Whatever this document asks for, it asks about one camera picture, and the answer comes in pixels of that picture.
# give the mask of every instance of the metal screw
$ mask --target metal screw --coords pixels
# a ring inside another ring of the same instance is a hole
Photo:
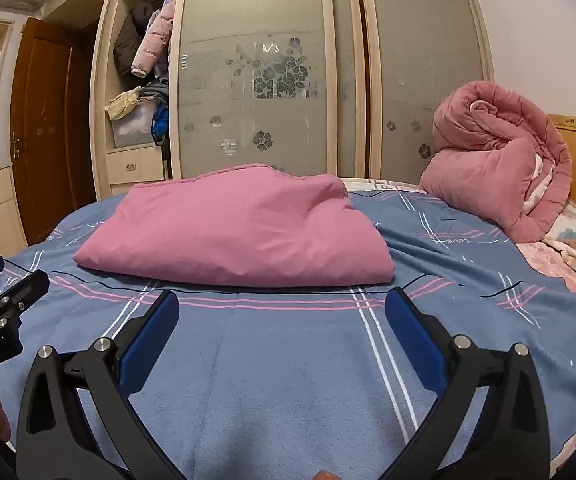
[[[517,343],[514,346],[514,351],[517,352],[517,354],[519,354],[519,355],[528,355],[530,353],[530,350],[528,350],[528,347],[525,346],[523,343]]]
[[[466,348],[470,348],[472,346],[472,341],[467,336],[458,335],[454,338],[454,344],[457,348],[465,350]]]
[[[99,338],[95,341],[95,350],[104,352],[110,348],[110,339],[107,337]]]
[[[39,351],[37,352],[37,355],[39,355],[41,359],[46,359],[50,354],[52,354],[52,347],[47,345],[39,348]]]

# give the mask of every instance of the closet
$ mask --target closet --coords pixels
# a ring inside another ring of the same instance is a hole
[[[98,199],[251,162],[417,183],[437,105],[492,78],[476,0],[177,0],[168,166],[154,142],[117,147],[104,111],[130,88],[113,44],[146,1],[104,2],[91,93]]]

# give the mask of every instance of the pink rolled comforter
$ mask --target pink rolled comforter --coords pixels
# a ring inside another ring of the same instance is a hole
[[[496,222],[514,242],[545,236],[572,183],[570,152],[546,113],[516,92],[473,81],[436,110],[433,136],[424,190]]]

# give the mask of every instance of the glass door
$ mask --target glass door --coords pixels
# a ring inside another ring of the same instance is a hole
[[[472,7],[470,0],[373,0],[373,7],[381,94],[372,93],[370,176],[418,184],[434,155],[434,110],[484,78]]]
[[[331,0],[184,1],[175,61],[183,177],[249,162],[296,175],[336,170],[324,2],[331,9]]]

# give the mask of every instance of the blue blanket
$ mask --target blue blanket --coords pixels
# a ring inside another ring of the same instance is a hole
[[[87,348],[144,314],[168,287],[179,297],[179,322],[130,400],[188,478],[309,479],[320,469],[378,478],[435,398],[383,313],[386,291],[416,280],[406,292],[450,333],[483,348],[530,347],[555,456],[576,432],[576,294],[533,270],[495,225],[431,196],[381,191],[351,199],[388,244],[396,264],[391,284],[269,294],[89,272],[72,255],[120,197],[68,216],[44,243],[12,258],[50,276],[49,293],[22,316],[23,354],[0,365],[14,431],[41,345]],[[25,274],[6,264],[0,293]],[[466,447],[484,394],[475,397],[445,463]],[[92,401],[82,397],[104,454],[120,463]]]

